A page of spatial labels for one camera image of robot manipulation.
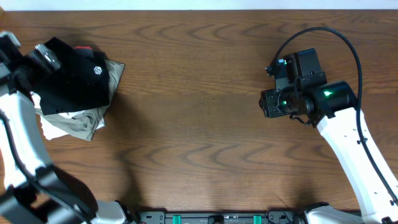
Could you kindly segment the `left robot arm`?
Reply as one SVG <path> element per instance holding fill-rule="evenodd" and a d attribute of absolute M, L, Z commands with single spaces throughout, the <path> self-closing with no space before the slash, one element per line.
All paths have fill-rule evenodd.
<path fill-rule="evenodd" d="M 51 44 L 27 55 L 12 32 L 1 32 L 1 216 L 11 223 L 132 223 L 118 201 L 95 199 L 80 180 L 55 166 L 35 120 L 31 91 L 61 69 Z"/>

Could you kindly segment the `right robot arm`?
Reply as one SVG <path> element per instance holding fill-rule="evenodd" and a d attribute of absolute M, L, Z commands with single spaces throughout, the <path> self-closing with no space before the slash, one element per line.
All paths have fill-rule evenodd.
<path fill-rule="evenodd" d="M 292 86 L 261 92 L 259 106 L 268 118 L 308 116 L 337 156 L 357 198 L 360 215 L 330 205 L 303 213 L 306 223 L 397 223 L 397 179 L 366 126 L 357 98 L 346 82 L 313 86 L 296 93 Z"/>

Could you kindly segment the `black t-shirt with logo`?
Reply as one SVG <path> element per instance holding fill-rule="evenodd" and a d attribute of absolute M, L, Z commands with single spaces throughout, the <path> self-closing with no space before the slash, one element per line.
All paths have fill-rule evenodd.
<path fill-rule="evenodd" d="M 40 96 L 44 115 L 109 105 L 109 72 L 105 61 L 93 62 L 56 37 L 45 46 L 55 53 L 61 68 L 34 89 Z"/>

